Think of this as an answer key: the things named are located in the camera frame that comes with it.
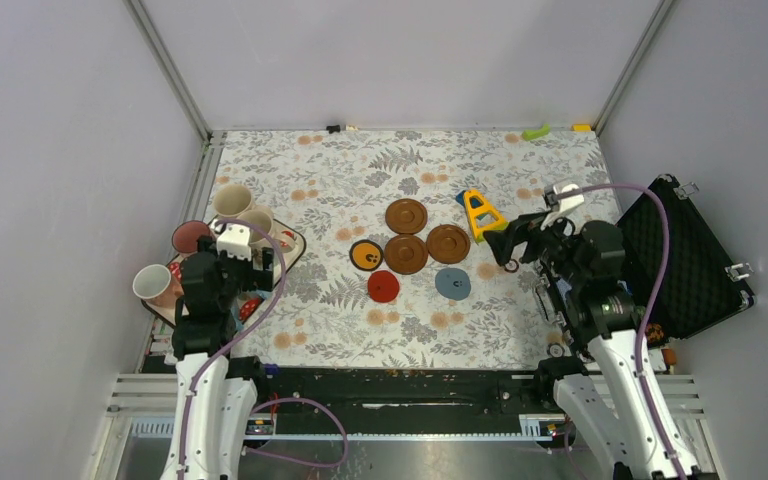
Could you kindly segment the brown wooden coaster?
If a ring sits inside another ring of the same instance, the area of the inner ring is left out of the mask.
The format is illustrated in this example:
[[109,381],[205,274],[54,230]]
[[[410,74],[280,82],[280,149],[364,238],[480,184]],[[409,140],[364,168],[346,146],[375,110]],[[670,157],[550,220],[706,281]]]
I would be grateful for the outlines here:
[[412,234],[399,234],[384,247],[384,260],[390,270],[402,275],[421,271],[429,257],[426,243]]
[[443,224],[433,228],[427,238],[429,255],[443,264],[456,264],[466,259],[471,249],[469,235],[454,224]]
[[392,202],[385,211],[386,225],[397,234],[417,234],[425,228],[427,221],[426,207],[410,198]]

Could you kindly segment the brown wooden coaster top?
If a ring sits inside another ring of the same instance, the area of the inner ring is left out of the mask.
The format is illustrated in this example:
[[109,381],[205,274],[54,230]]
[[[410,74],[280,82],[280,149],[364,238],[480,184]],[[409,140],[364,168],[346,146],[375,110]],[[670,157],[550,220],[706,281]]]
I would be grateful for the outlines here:
[[410,198],[392,202],[385,211],[386,225],[397,234],[417,234],[425,228],[427,221],[426,207]]

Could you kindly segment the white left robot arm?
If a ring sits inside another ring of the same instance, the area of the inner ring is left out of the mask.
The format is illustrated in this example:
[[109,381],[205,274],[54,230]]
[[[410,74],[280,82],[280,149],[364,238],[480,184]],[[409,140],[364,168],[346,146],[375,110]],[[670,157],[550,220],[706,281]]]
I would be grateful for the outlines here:
[[231,359],[242,337],[233,312],[243,293],[279,284],[275,258],[271,248],[256,260],[246,240],[205,235],[181,261],[172,336],[176,407],[162,478],[237,478],[249,414],[267,404],[271,387],[258,358]]

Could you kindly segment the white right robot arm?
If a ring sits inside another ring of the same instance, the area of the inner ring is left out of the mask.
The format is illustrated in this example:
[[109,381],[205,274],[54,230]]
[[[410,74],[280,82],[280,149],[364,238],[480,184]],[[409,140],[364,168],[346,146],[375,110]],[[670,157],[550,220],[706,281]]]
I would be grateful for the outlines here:
[[544,214],[522,215],[485,242],[507,265],[518,245],[523,264],[537,262],[550,282],[562,280],[564,330],[575,355],[538,364],[533,386],[543,410],[562,410],[611,479],[703,479],[683,441],[651,368],[633,298],[620,283],[625,260],[621,230],[590,221],[567,234],[567,220],[545,225]]

